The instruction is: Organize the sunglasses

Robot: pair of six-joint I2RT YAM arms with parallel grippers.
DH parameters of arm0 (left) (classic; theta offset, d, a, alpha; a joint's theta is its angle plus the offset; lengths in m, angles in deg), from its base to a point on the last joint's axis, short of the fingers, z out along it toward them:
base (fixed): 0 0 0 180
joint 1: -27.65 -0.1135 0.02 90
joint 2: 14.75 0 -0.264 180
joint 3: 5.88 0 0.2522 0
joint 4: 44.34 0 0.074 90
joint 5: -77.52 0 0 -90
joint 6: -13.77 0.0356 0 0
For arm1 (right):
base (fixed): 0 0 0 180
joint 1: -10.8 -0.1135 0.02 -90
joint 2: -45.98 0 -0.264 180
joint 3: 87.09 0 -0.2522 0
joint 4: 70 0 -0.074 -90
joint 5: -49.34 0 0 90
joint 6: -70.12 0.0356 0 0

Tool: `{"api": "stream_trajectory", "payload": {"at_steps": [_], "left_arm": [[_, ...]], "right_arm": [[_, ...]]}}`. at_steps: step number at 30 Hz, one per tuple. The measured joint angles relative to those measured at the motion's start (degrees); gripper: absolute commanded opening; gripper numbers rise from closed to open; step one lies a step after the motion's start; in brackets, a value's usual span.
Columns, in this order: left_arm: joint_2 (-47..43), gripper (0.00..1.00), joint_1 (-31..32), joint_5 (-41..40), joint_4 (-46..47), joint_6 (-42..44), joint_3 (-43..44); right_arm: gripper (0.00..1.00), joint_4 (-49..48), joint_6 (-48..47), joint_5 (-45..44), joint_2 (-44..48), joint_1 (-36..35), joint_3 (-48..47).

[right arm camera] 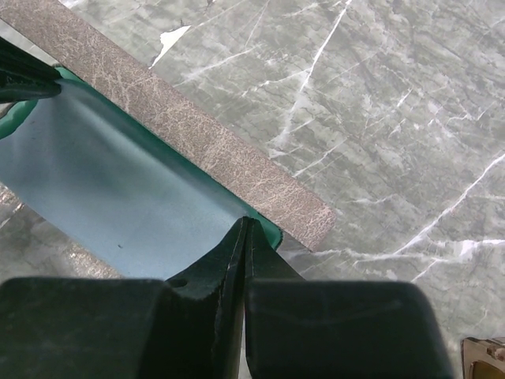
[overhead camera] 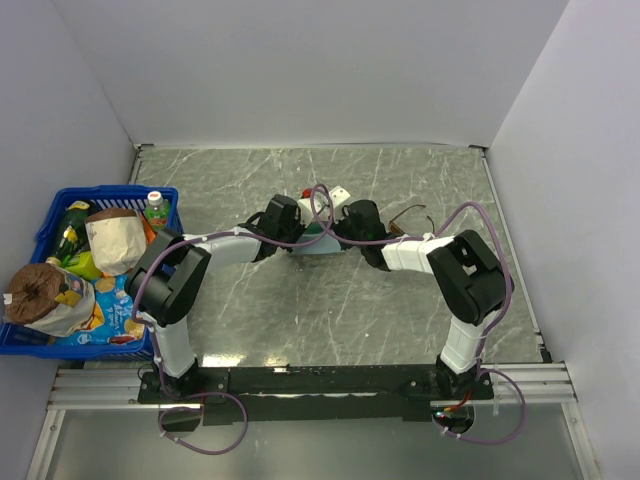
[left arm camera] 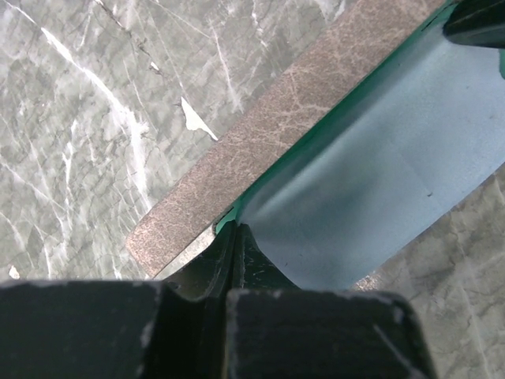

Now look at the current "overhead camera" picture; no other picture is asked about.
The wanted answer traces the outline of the brown sunglasses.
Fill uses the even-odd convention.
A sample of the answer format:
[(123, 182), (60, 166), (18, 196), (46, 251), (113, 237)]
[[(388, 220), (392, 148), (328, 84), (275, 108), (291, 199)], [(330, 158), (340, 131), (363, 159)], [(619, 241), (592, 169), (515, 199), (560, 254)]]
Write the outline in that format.
[(391, 233), (398, 235), (417, 236), (422, 234), (432, 234), (435, 232), (435, 222), (428, 214), (424, 204), (413, 204), (398, 214), (388, 223)]

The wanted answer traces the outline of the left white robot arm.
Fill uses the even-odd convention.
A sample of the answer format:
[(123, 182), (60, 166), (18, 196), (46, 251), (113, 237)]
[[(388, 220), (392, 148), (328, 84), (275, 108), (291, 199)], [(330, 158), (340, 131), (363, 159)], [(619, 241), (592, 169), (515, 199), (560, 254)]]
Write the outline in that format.
[(305, 226), (298, 202), (277, 194), (266, 210), (230, 230), (206, 235), (165, 228), (131, 269), (125, 290), (149, 327), (162, 390), (177, 402), (192, 398), (198, 378), (186, 316), (210, 268), (253, 263), (294, 245)]

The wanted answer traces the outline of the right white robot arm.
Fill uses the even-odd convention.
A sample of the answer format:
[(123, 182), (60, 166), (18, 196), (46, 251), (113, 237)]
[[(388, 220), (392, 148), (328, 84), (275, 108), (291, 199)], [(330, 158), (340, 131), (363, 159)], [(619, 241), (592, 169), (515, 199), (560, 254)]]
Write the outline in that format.
[(436, 360), (438, 390), (448, 398), (466, 392), (480, 376), (481, 354), (489, 332), (511, 303), (514, 282), (499, 236), (487, 212), (476, 202), (456, 209), (475, 209), (491, 244), (475, 230), (446, 236), (442, 229), (421, 236), (393, 233), (380, 220), (375, 202), (359, 200), (342, 209), (343, 218), (328, 227), (342, 247), (358, 247), (367, 263), (383, 271), (431, 275), (452, 318), (445, 345)]

